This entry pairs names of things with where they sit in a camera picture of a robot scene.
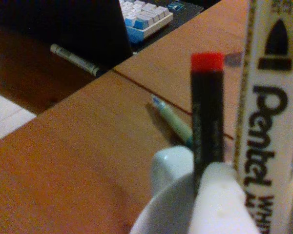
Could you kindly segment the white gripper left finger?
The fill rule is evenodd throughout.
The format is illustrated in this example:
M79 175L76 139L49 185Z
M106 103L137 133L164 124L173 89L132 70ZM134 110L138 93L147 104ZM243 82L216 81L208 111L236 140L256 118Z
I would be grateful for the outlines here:
M190 234L258 234L245 208L246 195L234 169L215 162L204 171L188 232Z

